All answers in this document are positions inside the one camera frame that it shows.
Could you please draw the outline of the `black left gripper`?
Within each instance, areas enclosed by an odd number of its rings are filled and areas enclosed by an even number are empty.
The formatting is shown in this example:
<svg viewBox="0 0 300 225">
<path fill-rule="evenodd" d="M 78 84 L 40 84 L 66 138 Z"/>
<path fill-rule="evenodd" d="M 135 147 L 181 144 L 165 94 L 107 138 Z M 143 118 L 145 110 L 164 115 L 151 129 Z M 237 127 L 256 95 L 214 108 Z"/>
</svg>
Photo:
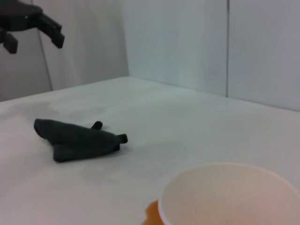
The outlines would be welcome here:
<svg viewBox="0 0 300 225">
<path fill-rule="evenodd" d="M 0 0 L 0 44 L 10 54 L 17 53 L 18 41 L 6 31 L 24 31 L 35 27 L 46 34 L 57 48 L 63 47 L 65 36 L 61 33 L 62 26 L 43 14 L 41 7 L 19 0 Z"/>
</svg>

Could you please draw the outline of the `dark blue rag with loop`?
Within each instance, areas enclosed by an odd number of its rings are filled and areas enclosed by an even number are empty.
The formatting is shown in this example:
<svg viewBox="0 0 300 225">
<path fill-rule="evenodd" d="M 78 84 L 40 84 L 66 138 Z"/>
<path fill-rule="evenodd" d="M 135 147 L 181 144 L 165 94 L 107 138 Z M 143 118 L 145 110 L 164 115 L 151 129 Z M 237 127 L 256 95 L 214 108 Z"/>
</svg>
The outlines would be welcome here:
<svg viewBox="0 0 300 225">
<path fill-rule="evenodd" d="M 91 128 L 56 120 L 35 119 L 34 129 L 53 147 L 55 162 L 98 158 L 120 150 L 128 142 L 126 134 L 115 135 L 103 131 L 103 123 L 97 121 Z"/>
</svg>

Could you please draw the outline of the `white paper cup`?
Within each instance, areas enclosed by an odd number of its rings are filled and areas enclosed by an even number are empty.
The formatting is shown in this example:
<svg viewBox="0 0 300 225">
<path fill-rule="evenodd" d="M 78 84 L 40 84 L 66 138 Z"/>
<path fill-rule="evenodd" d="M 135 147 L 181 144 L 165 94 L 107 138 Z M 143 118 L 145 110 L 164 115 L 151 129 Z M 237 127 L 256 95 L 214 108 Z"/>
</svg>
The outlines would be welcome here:
<svg viewBox="0 0 300 225">
<path fill-rule="evenodd" d="M 158 212 L 164 225 L 300 225 L 300 192 L 260 167 L 208 164 L 174 176 Z"/>
</svg>

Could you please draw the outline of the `orange-brown liquid stain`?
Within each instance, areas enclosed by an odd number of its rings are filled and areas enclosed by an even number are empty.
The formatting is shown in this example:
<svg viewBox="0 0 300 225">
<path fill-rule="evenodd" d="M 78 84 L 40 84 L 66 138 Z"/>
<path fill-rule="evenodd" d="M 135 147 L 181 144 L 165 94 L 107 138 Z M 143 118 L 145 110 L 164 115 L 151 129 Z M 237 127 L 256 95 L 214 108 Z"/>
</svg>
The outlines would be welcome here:
<svg viewBox="0 0 300 225">
<path fill-rule="evenodd" d="M 158 200 L 150 203 L 145 210 L 146 219 L 142 225 L 164 225 L 158 211 Z"/>
</svg>

